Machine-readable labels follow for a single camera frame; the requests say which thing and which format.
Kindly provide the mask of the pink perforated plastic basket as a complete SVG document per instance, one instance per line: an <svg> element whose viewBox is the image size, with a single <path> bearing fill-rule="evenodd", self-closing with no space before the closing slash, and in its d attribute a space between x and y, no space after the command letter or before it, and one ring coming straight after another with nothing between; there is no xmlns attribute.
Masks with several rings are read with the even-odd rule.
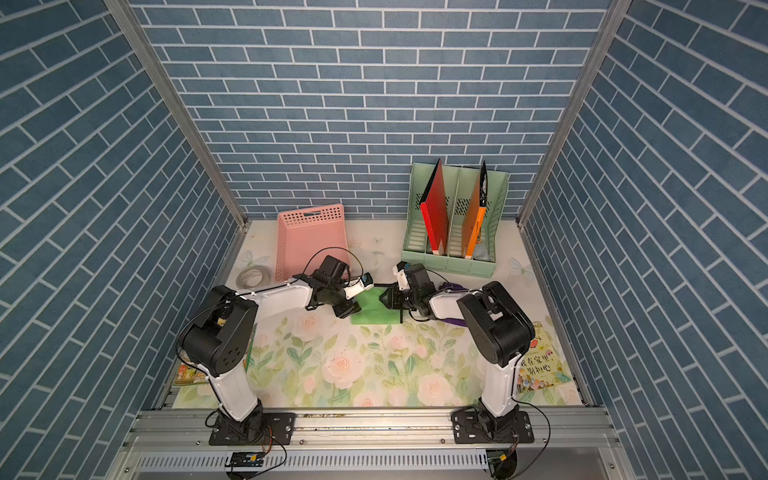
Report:
<svg viewBox="0 0 768 480"><path fill-rule="evenodd" d="M325 255L348 263L347 235L341 203L281 212L277 217L275 280L311 273Z"/></svg>

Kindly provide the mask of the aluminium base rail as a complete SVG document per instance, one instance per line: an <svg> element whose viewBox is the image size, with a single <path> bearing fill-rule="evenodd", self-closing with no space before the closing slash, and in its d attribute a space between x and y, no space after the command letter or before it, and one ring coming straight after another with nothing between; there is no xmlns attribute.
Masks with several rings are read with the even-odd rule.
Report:
<svg viewBox="0 0 768 480"><path fill-rule="evenodd" d="M516 479L631 479L628 456L607 412L541 407L529 416L534 441L458 444L449 407L299 409L276 421L259 445L213 445L208 410L143 411L110 479L487 479L500 454L517 456ZM259 469L225 467L233 452L265 452Z"/></svg>

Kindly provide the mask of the aluminium corner post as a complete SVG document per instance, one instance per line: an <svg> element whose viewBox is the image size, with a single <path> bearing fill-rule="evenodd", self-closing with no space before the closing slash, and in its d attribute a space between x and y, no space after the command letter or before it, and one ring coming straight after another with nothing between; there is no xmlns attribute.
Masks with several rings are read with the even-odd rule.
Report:
<svg viewBox="0 0 768 480"><path fill-rule="evenodd" d="M209 147L201 136L182 98L166 72L148 36L139 23L131 5L123 0L105 0L109 13L117 23L152 84L160 94L169 113L195 153L225 206L240 229L247 228L247 215L239 205Z"/></svg>
<svg viewBox="0 0 768 480"><path fill-rule="evenodd" d="M549 149L543 158L539 172L520 210L517 218L520 228L524 228L533 215L536 203L544 190L547 179L557 163L567 137L631 3L631 0L616 0L612 1L609 5L595 42L590 48L583 68L575 82L569 102L552 136Z"/></svg>

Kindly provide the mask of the aluminium corner post left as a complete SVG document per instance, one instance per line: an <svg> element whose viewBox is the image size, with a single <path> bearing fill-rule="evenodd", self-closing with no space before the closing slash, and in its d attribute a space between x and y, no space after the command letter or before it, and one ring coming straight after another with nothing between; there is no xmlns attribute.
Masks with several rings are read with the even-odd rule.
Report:
<svg viewBox="0 0 768 480"><path fill-rule="evenodd" d="M131 5L123 0L105 0L109 13L117 23L152 84L160 94L169 113L195 153L225 206L240 229L247 228L247 215L239 205L209 147L201 136L182 98L166 72L148 36L139 23Z"/></svg>

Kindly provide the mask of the orange folder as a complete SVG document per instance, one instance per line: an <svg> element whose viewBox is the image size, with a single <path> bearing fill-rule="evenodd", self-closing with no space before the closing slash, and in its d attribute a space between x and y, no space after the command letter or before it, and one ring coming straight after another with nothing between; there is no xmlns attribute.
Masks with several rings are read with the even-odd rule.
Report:
<svg viewBox="0 0 768 480"><path fill-rule="evenodd" d="M487 211L487 198L487 168L485 162L482 162L462 225L461 253L466 260L474 256Z"/></svg>

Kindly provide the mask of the left picture book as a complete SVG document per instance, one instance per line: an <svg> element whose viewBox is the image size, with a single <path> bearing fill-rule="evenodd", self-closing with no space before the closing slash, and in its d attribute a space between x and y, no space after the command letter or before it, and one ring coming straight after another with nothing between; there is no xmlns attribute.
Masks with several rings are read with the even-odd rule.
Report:
<svg viewBox="0 0 768 480"><path fill-rule="evenodd" d="M191 323L182 328L177 342L181 365L174 384L189 386L206 382L207 373L196 368L202 365L215 376L235 368L239 359L244 370L249 368L253 329L227 329L224 319L199 326Z"/></svg>

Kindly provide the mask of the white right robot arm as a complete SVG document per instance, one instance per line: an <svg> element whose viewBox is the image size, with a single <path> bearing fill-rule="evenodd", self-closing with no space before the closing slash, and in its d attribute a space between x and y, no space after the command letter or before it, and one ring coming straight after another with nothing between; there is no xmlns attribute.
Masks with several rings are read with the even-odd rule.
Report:
<svg viewBox="0 0 768 480"><path fill-rule="evenodd" d="M386 286L380 302L413 313L417 321L466 327L488 363L481 396L486 415L501 419L515 411L521 362L535 339L535 327L505 287L497 281L479 289L451 282L436 286L424 265L403 261L393 274L395 282Z"/></svg>

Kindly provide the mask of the clear packing tape roll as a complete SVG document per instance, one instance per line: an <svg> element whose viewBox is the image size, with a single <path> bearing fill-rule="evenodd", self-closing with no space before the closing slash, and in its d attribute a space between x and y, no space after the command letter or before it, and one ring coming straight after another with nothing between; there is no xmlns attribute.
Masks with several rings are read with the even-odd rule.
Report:
<svg viewBox="0 0 768 480"><path fill-rule="evenodd" d="M271 284L271 275L267 268L253 265L246 267L237 275L235 284L238 290L258 290Z"/></svg>

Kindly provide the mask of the green grey microfibre cloth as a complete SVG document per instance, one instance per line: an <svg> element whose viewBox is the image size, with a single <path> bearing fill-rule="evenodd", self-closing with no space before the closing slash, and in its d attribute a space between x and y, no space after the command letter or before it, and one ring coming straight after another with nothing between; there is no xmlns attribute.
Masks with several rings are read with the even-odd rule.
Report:
<svg viewBox="0 0 768 480"><path fill-rule="evenodd" d="M401 315L398 310L389 309L380 296L386 294L387 289L374 287L360 293L355 297L361 310L350 317L353 325L395 325L401 323Z"/></svg>

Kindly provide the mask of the red folder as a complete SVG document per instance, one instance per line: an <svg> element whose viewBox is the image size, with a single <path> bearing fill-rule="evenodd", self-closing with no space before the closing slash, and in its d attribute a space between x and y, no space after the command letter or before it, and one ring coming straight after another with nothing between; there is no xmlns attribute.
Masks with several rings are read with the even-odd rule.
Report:
<svg viewBox="0 0 768 480"><path fill-rule="evenodd" d="M448 213L442 162L437 160L421 196L419 208L433 255L445 255L448 241Z"/></svg>

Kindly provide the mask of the aluminium corner post right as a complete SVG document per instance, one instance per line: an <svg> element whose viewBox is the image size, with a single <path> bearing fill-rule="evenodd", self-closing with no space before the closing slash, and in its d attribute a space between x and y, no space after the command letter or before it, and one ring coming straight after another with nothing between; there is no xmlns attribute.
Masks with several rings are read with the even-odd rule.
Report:
<svg viewBox="0 0 768 480"><path fill-rule="evenodd" d="M544 190L547 179L557 163L567 137L631 3L631 0L616 0L612 1L609 5L595 42L590 48L583 68L575 82L569 102L552 136L549 149L543 158L539 172L520 210L517 218L520 228L524 228L533 215L536 203Z"/></svg>

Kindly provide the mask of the black left controller box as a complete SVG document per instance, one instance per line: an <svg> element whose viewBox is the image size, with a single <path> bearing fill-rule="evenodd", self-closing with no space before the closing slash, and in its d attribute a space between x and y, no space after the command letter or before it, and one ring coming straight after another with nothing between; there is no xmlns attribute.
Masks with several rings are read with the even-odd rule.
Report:
<svg viewBox="0 0 768 480"><path fill-rule="evenodd" d="M225 467L234 470L237 468L259 469L264 465L265 452L233 452Z"/></svg>

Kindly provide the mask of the right picture book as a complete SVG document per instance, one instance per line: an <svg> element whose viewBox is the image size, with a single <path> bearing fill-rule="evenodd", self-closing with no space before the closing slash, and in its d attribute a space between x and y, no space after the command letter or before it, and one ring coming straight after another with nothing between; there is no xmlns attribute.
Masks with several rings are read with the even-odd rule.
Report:
<svg viewBox="0 0 768 480"><path fill-rule="evenodd" d="M564 385L573 380L570 369L541 322L533 323L535 337L520 362L518 392L528 393Z"/></svg>

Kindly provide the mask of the picture book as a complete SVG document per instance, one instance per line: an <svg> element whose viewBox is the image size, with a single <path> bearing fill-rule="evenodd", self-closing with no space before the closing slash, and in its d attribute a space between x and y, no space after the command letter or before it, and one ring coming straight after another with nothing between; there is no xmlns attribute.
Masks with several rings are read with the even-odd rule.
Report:
<svg viewBox="0 0 768 480"><path fill-rule="evenodd" d="M199 326L191 323L182 328L177 342L181 365L174 384L189 386L206 382L207 373L196 368L202 365L215 376L235 368L239 359L244 370L249 368L253 329L227 329L224 319Z"/></svg>
<svg viewBox="0 0 768 480"><path fill-rule="evenodd" d="M564 385L573 380L570 369L541 322L533 323L535 337L520 362L518 392L528 393Z"/></svg>

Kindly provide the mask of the purple square dishcloth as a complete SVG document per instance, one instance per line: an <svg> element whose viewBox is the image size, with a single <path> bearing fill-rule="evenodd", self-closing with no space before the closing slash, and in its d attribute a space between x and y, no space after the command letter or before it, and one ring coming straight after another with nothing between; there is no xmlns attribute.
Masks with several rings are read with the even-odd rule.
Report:
<svg viewBox="0 0 768 480"><path fill-rule="evenodd" d="M463 314L456 304L456 300L461 296L471 293L472 289L466 289L454 284L445 283L439 293L443 296L448 295L448 299L443 299L438 302L438 310L435 314L439 321L466 328L467 324L464 320Z"/></svg>

